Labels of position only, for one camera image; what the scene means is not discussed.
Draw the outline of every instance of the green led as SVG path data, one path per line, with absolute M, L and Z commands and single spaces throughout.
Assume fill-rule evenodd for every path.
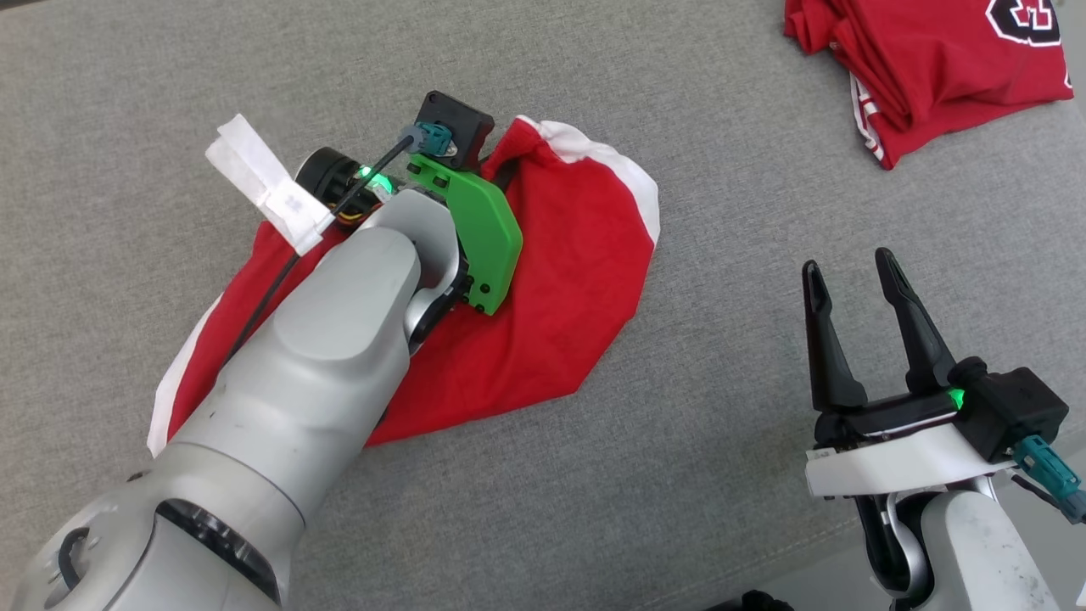
M 363 165 L 362 167 L 358 168 L 358 174 L 355 177 L 362 178 L 363 176 L 368 176 L 369 169 L 370 168 L 368 165 Z M 384 187 L 384 190 L 389 191 L 390 194 L 396 192 L 395 187 L 392 186 L 392 180 L 389 180 L 388 176 L 386 176 L 384 174 L 378 174 L 377 176 L 374 176 L 374 178 L 370 180 L 370 183 L 372 182 L 377 182 L 378 184 Z
M 961 389 L 951 389 L 947 391 L 947 395 L 950 395 L 950 398 L 954 399 L 955 409 L 961 411 L 961 405 L 965 403 L 965 392 Z

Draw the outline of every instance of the white stripe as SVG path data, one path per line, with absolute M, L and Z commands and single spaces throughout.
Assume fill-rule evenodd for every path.
M 523 115 L 518 116 L 517 119 L 534 127 L 539 135 L 551 144 L 551 150 L 558 155 L 558 158 L 566 163 L 588 157 L 610 168 L 633 194 L 633 201 L 637 204 L 637 212 L 641 213 L 645 230 L 648 231 L 653 244 L 656 244 L 660 237 L 659 189 L 656 186 L 656 180 L 653 180 L 640 165 L 634 163 L 632 158 L 620 154 L 614 147 L 590 140 L 572 125 L 555 120 L 535 123 Z
M 185 375 L 185 370 L 188 369 L 189 361 L 192 359 L 192 353 L 197 348 L 197 339 L 200 338 L 200 332 L 207 324 L 207 319 L 211 317 L 212 311 L 215 310 L 218 300 L 222 297 L 222 294 L 216 296 L 215 302 L 211 304 L 211 308 L 207 308 L 204 316 L 200 318 L 200 322 L 197 323 L 195 329 L 189 334 L 189 339 L 185 341 L 181 352 L 177 354 L 177 357 L 174 357 L 174 362 L 169 364 L 169 369 L 166 370 L 166 373 L 162 377 L 162 382 L 159 383 L 159 389 L 154 392 L 154 409 L 151 411 L 151 431 L 147 434 L 147 447 L 151 450 L 152 457 L 157 457 L 159 453 L 166 447 L 166 437 L 169 433 L 169 417 L 174 413 L 174 402 L 177 399 L 177 390 L 181 386 L 181 378 Z
M 860 135 L 863 136 L 863 144 L 867 145 L 872 153 L 874 153 L 875 158 L 882 161 L 886 152 L 883 149 L 882 142 L 879 141 L 879 133 L 876 133 L 874 127 L 866 120 L 867 117 L 879 112 L 879 106 L 876 106 L 873 101 L 864 102 L 863 97 L 867 96 L 867 98 L 870 99 L 871 94 L 868 93 L 867 88 L 864 88 L 863 84 L 857 80 L 855 76 L 851 74 L 848 76 L 849 85 L 851 86 L 853 91 L 853 114 L 856 117 L 856 128 L 859 129 Z

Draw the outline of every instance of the gray table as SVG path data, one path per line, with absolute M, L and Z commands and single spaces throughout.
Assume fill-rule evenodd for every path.
M 298 609 L 698 609 L 834 549 L 807 497 L 799 267 L 872 396 L 905 389 L 892 246 L 959 358 L 1086 415 L 1086 125 L 1035 109 L 880 169 L 780 2 L 49 0 L 0 13 L 0 599 L 144 466 L 157 381 L 258 216 L 204 160 L 242 112 L 287 165 L 378 155 L 441 89 L 571 123 L 660 186 L 639 317 L 571 398 L 364 453 Z

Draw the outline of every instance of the cable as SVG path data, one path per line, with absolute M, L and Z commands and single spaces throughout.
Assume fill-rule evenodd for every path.
M 341 196 L 340 200 L 336 202 L 336 206 L 332 207 L 331 215 L 333 217 L 339 216 L 339 213 L 343 212 L 343 208 L 345 208 L 351 200 L 354 199 L 354 195 L 358 194 L 358 191 L 366 188 L 366 184 L 368 184 L 380 170 L 384 169 L 386 165 L 392 163 L 392 160 L 400 153 L 407 150 L 407 147 L 412 145 L 414 141 L 415 138 L 412 136 L 404 136 L 401 138 L 394 147 L 389 149 L 389 152 L 384 153 L 381 158 L 377 160 L 377 163 L 369 167 L 369 174 L 358 178 L 354 184 L 352 184 L 351 188 L 343 193 L 343 196 Z M 233 341 L 233 346 L 230 347 L 230 352 L 227 354 L 226 360 L 223 361 L 224 367 L 226 367 L 226 364 L 230 362 L 230 359 L 232 359 L 233 356 L 238 354 L 238 351 L 241 351 L 241 347 L 245 345 L 249 334 L 256 329 L 256 323 L 261 320 L 261 315 L 264 314 L 264 310 L 267 309 L 268 303 L 272 302 L 272 298 L 275 296 L 275 293 L 279 291 L 279 287 L 282 284 L 283 280 L 287 279 L 290 270 L 294 268 L 294 265 L 298 264 L 301 258 L 301 255 L 299 255 L 298 252 L 294 252 L 290 255 L 290 258 L 287 260 L 287 264 L 283 265 L 282 269 L 279 270 L 279 275 L 276 276 L 272 285 L 268 287 L 268 290 L 264 293 L 261 302 L 256 304 L 256 309 L 253 310 L 252 316 L 249 317 L 249 321 L 245 322 L 245 327 L 242 328 L 238 339 Z
M 1014 482 L 1019 486 L 1022 486 L 1022 488 L 1024 488 L 1025 491 L 1036 495 L 1038 499 L 1055 507 L 1056 511 L 1063 513 L 1063 509 L 1059 506 L 1059 504 L 1056 502 L 1056 499 L 1053 499 L 1052 496 L 1046 493 L 1040 486 L 1035 485 L 1033 482 L 1030 482 L 1028 480 L 1022 478 L 1021 475 L 1011 475 L 1011 482 Z
M 86 539 L 90 535 L 90 529 L 83 526 L 75 529 L 67 535 L 64 535 L 64 540 L 61 542 L 61 549 L 56 552 L 56 568 L 60 569 L 61 578 L 64 580 L 64 586 L 68 588 L 68 591 L 75 589 L 75 586 L 79 585 L 79 573 L 75 572 L 75 563 L 72 562 L 72 548 L 75 544 Z
M 282 281 L 287 279 L 290 270 L 294 268 L 294 265 L 302 257 L 298 254 L 298 252 L 294 252 L 290 255 L 290 258 L 287 259 L 287 264 L 279 270 L 279 275 L 272 281 L 272 287 L 264 293 L 261 302 L 256 304 L 256 309 L 253 310 L 253 315 L 249 317 L 248 321 L 245 321 L 245 327 L 241 329 L 241 333 L 238 335 L 238 339 L 233 341 L 233 346 L 230 347 L 230 352 L 226 355 L 226 361 L 223 361 L 224 366 L 238 354 L 238 351 L 241 351 L 242 346 L 245 345 L 245 340 L 256 328 L 256 322 L 261 320 L 261 315 L 265 309 L 267 309 L 268 303 L 272 302 L 272 297 L 275 296 L 275 293 L 279 290 L 279 285 L 282 284 Z
M 389 152 L 384 153 L 384 156 L 377 160 L 377 163 L 375 163 L 369 167 L 369 174 L 366 174 L 357 181 L 355 181 L 355 183 L 352 184 L 351 188 L 348 189 L 345 193 L 343 193 L 343 196 L 341 196 L 340 200 L 336 202 L 336 207 L 332 207 L 332 216 L 338 216 L 340 212 L 343 212 L 343 208 L 346 207 L 346 205 L 351 202 L 352 199 L 354 199 L 354 195 L 358 194 L 358 191 L 364 189 L 366 184 L 368 184 L 369 181 L 372 180 L 374 177 L 377 176 L 377 174 L 380 170 L 384 169 L 386 165 L 392 163 L 393 158 L 395 158 L 400 153 L 407 150 L 407 147 L 409 147 L 414 141 L 415 138 L 411 136 L 404 136 L 403 138 L 401 138 L 399 142 L 396 142 L 396 145 L 392 147 L 391 149 L 389 149 Z

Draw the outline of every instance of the red garment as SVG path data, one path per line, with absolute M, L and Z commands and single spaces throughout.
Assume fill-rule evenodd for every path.
M 851 73 L 886 169 L 942 133 L 1073 97 L 1050 0 L 785 0 L 786 36 Z
M 370 437 L 380 444 L 574 393 L 636 311 L 659 234 L 656 182 L 611 147 L 561 123 L 518 117 L 483 166 L 519 167 L 507 189 L 525 236 L 493 317 L 457 308 L 422 348 Z M 299 260 L 267 315 L 345 234 L 331 228 Z M 155 394 L 157 454 L 211 391 L 235 340 L 291 255 L 263 222 L 249 262 L 198 323 Z

